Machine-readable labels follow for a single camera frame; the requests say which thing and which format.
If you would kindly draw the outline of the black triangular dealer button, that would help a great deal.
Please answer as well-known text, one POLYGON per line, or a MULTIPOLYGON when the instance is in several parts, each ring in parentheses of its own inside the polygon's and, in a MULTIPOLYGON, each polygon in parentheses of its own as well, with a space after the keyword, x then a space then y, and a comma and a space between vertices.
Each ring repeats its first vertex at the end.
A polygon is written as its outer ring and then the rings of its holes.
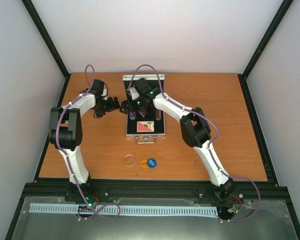
POLYGON ((145 110, 140 110, 139 113, 143 118, 147 116, 147 112, 145 110))

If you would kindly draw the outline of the brown black chip stack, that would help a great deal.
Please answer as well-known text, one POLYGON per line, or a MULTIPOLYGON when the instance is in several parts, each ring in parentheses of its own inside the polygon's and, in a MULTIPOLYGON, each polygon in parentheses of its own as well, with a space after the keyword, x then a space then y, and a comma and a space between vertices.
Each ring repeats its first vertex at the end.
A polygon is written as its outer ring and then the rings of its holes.
POLYGON ((156 121, 160 121, 162 119, 162 117, 163 117, 162 111, 158 110, 158 109, 155 110, 155 114, 154 115, 155 115, 155 120, 156 121))

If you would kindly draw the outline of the red playing card deck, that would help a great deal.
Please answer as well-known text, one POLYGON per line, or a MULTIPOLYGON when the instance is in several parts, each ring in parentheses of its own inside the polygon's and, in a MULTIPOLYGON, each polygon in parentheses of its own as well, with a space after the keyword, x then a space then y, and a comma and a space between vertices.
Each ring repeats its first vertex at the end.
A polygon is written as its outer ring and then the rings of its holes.
POLYGON ((155 131, 154 121, 137 121, 136 132, 137 133, 153 133, 155 131))

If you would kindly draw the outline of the aluminium poker case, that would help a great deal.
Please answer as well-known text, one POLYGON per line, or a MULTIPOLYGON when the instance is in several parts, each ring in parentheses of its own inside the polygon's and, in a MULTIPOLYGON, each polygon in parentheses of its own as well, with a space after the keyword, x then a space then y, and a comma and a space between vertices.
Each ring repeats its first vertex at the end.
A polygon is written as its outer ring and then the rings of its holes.
MULTIPOLYGON (((126 90, 132 86, 132 83, 140 78, 150 80, 150 83, 154 83, 159 86, 160 93, 164 89, 164 74, 136 74, 136 75, 124 75, 122 77, 125 93, 126 90)), ((165 114, 162 111, 162 119, 156 120, 155 115, 142 117, 139 112, 136 112, 136 119, 130 120, 129 115, 126 115, 126 136, 128 138, 134 138, 137 144, 153 144, 158 137, 164 137, 166 135, 165 126, 165 114), (154 121, 154 132, 137 132, 137 121, 154 121)))

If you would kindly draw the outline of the clear round tube lid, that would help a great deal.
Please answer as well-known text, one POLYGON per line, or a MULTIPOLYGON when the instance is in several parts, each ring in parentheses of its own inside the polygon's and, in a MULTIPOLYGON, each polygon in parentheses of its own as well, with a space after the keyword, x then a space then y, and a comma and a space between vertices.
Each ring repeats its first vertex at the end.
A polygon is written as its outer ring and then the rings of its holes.
POLYGON ((133 154, 127 154, 123 158, 123 163, 126 167, 133 167, 136 164, 136 157, 133 154))

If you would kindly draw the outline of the orange round button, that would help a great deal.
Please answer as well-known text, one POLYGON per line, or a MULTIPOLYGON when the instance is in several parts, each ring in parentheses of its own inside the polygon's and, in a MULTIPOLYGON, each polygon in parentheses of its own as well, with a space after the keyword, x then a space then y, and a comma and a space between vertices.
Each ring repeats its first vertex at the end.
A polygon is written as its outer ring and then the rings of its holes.
POLYGON ((143 159, 140 161, 140 166, 143 168, 143 169, 148 169, 149 166, 147 164, 148 160, 147 159, 143 159))

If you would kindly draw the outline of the blue small blind button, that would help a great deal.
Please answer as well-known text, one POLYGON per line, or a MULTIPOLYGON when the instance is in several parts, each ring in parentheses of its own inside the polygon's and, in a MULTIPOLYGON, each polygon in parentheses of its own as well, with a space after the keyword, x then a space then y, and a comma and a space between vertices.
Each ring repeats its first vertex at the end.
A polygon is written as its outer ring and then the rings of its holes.
POLYGON ((149 158, 147 161, 146 161, 146 165, 149 167, 149 168, 155 168, 157 166, 157 161, 154 159, 154 158, 149 158))

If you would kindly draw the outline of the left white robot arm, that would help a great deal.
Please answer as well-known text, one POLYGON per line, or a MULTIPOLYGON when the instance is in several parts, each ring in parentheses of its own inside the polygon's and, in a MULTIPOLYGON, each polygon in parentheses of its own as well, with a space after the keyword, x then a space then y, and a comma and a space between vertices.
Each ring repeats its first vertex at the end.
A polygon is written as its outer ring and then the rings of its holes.
POLYGON ((107 85, 102 80, 95 79, 92 86, 81 91, 73 101, 50 110, 48 141, 62 155, 70 182, 80 185, 76 195, 82 201, 89 201, 94 195, 94 188, 86 184, 90 175, 81 153, 82 116, 93 110, 93 117, 99 119, 119 108, 118 98, 108 97, 107 85))

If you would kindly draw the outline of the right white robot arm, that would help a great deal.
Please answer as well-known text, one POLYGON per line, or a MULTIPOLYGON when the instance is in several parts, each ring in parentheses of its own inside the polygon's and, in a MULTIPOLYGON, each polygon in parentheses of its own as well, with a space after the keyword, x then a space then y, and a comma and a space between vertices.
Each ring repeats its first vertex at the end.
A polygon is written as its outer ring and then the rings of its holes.
POLYGON ((154 75, 124 75, 122 80, 127 99, 121 103, 121 112, 147 117, 158 110, 179 122, 184 143, 197 152, 215 186, 215 198, 225 202, 235 190, 235 183, 215 151, 210 129, 213 123, 202 109, 185 106, 170 97, 163 91, 164 81, 159 78, 155 83, 154 75))

